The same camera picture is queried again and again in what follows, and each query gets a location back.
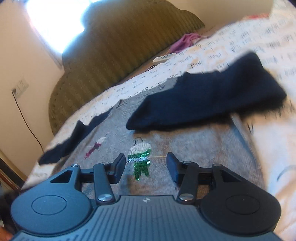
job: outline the purple cloth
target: purple cloth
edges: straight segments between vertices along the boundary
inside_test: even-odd
[[[169,50],[170,53],[179,53],[182,50],[192,46],[197,41],[199,41],[202,37],[197,33],[185,34],[182,38],[180,38],[176,43],[174,43]]]

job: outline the beige wall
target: beige wall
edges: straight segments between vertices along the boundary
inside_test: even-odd
[[[41,144],[53,138],[48,118],[50,93],[63,74],[30,28],[18,2],[0,4],[0,150],[28,175],[42,154],[27,129],[11,89],[25,78],[19,106]]]
[[[272,0],[168,0],[198,16],[205,26],[235,22],[246,15],[269,13]]]

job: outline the bright light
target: bright light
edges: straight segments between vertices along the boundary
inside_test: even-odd
[[[80,19],[90,2],[98,0],[29,0],[26,4],[32,24],[56,51],[62,53],[70,41],[83,32]]]

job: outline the wall socket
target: wall socket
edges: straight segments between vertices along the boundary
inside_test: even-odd
[[[12,93],[14,94],[15,98],[19,98],[22,93],[29,87],[29,84],[26,82],[24,78],[22,78],[17,85],[12,89]]]

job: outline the headboard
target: headboard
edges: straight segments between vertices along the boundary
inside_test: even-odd
[[[53,134],[80,107],[204,26],[193,13],[165,0],[101,0],[90,5],[82,23],[84,32],[63,52],[65,74],[50,97]]]

